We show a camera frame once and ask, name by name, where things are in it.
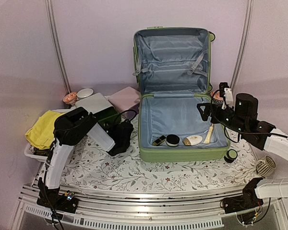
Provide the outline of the white green drawer box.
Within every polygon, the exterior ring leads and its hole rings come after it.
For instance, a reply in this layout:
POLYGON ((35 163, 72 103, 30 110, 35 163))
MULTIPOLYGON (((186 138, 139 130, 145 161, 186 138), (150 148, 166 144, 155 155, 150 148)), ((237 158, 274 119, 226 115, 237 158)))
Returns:
POLYGON ((119 112, 101 93, 77 101, 75 107, 83 107, 87 112, 91 112, 105 130, 120 119, 119 112))

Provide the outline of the purple drawer box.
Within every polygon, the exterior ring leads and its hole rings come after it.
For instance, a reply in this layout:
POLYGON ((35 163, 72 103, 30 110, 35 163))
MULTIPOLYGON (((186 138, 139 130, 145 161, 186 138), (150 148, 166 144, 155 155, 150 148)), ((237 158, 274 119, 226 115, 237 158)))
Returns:
POLYGON ((141 94, 132 87, 126 87, 108 97, 108 101, 118 112, 133 109, 138 112, 141 94))

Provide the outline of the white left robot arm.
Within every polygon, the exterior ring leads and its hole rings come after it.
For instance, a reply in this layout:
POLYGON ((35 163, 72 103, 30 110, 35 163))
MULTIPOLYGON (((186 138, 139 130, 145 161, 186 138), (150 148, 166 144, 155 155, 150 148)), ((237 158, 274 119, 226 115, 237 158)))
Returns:
POLYGON ((127 151, 133 130, 131 120, 125 119, 119 124, 113 122, 105 131, 97 118, 83 107, 58 117, 54 123, 54 140, 45 162, 45 172, 39 178, 39 188, 47 189, 43 200, 51 208, 61 205, 62 198, 53 189, 60 188, 60 177, 67 159, 85 136, 93 139, 108 155, 116 156, 127 151))

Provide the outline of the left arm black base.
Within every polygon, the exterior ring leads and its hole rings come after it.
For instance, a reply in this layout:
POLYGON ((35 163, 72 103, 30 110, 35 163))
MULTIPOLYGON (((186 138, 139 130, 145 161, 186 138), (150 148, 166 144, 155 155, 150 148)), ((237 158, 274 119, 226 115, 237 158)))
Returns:
POLYGON ((38 185, 39 197, 37 204, 42 207, 54 208, 56 211, 63 211, 67 213, 75 214, 79 199, 67 191, 60 195, 60 188, 48 189, 43 183, 38 185))

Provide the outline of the white perforated plastic basket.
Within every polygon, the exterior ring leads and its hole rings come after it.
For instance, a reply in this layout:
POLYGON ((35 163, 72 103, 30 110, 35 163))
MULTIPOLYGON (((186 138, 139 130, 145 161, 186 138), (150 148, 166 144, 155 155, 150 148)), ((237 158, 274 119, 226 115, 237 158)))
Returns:
MULTIPOLYGON (((51 147, 51 150, 53 150, 53 156, 51 159, 51 165, 53 164, 67 164, 70 162, 70 159, 72 157, 72 153, 74 152, 75 146, 68 146, 68 145, 62 145, 54 144, 51 147)), ((35 159, 39 162, 45 162, 48 158, 48 151, 49 149, 40 150, 32 146, 30 143, 28 143, 24 149, 24 155, 35 159)))

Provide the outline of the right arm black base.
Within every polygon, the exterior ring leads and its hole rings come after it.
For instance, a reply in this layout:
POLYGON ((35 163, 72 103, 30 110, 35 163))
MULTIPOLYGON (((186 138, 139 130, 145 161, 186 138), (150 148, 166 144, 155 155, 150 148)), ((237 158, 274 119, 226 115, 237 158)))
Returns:
POLYGON ((255 193, 255 188, 261 180, 263 180, 262 177, 253 178, 243 188, 242 195, 225 197, 221 200, 220 207, 228 214, 262 206, 263 200, 259 199, 255 193))

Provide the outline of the green hard-shell suitcase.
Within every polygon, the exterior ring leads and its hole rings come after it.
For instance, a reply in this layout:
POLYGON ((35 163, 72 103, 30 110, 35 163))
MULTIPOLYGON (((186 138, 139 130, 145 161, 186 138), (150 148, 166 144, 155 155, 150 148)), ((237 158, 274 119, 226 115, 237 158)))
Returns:
POLYGON ((199 103, 210 103, 208 95, 211 67, 210 32, 203 28, 152 28, 133 37, 134 74, 141 100, 138 118, 140 157, 146 162, 211 161, 222 159, 230 147, 221 124, 215 124, 209 144, 204 144, 211 126, 203 121, 199 103), (177 147, 164 141, 169 134, 180 138, 177 147), (200 135, 195 146, 183 139, 200 135))

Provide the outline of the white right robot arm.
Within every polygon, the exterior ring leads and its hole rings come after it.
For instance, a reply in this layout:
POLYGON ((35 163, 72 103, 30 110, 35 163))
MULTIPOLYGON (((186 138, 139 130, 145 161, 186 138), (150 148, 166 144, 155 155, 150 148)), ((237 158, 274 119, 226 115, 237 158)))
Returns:
MULTIPOLYGON (((233 96, 226 82, 220 83, 218 93, 223 98, 222 104, 208 102, 197 105, 203 121, 210 120, 213 124, 221 124, 257 149, 288 161, 288 135, 275 125, 257 119, 257 98, 248 93, 233 96)), ((238 202, 243 209, 249 209, 257 199, 288 198, 288 178, 255 178, 244 187, 244 191, 246 193, 239 197, 238 202)))

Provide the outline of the yellow garment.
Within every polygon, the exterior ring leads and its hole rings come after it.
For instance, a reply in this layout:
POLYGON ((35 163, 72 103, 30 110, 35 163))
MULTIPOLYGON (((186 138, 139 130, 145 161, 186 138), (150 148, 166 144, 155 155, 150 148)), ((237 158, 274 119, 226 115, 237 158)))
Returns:
POLYGON ((46 150, 54 139, 54 123, 62 113, 48 110, 45 112, 36 123, 26 132, 26 140, 39 150, 46 150))

